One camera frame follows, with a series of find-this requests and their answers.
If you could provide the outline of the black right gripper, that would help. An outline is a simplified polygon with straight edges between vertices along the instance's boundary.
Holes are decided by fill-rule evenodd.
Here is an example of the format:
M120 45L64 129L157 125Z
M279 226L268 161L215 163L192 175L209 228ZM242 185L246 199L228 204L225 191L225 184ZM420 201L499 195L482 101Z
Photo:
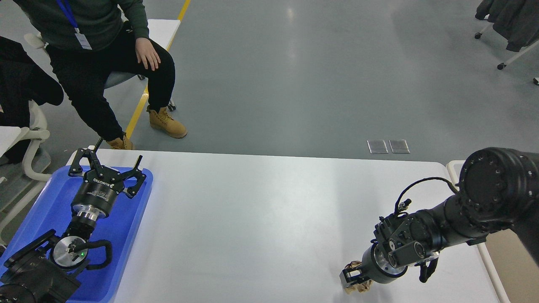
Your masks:
M393 267L385 259L378 244L373 244L362 256L362 264L341 271L340 279L345 291L369 291L373 281L389 284L406 274L407 266Z

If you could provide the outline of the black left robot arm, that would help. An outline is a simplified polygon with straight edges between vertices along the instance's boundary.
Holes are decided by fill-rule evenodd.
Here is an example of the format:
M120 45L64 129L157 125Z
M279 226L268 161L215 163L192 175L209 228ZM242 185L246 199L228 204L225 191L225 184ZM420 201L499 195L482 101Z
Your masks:
M47 182L1 257L2 303L104 303L114 295L152 184L80 148Z

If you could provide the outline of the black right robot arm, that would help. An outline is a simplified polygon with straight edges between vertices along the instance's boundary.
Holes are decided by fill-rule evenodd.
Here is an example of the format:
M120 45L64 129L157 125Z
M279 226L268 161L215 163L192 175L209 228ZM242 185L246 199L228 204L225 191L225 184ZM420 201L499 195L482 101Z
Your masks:
M341 272L346 291L388 284L419 266L419 280L435 272L441 250L462 243L484 243L489 234L512 230L538 261L539 156L515 149L489 147L463 164L453 194L431 209L408 213L410 199L399 195L393 212L379 217L374 239L361 261Z

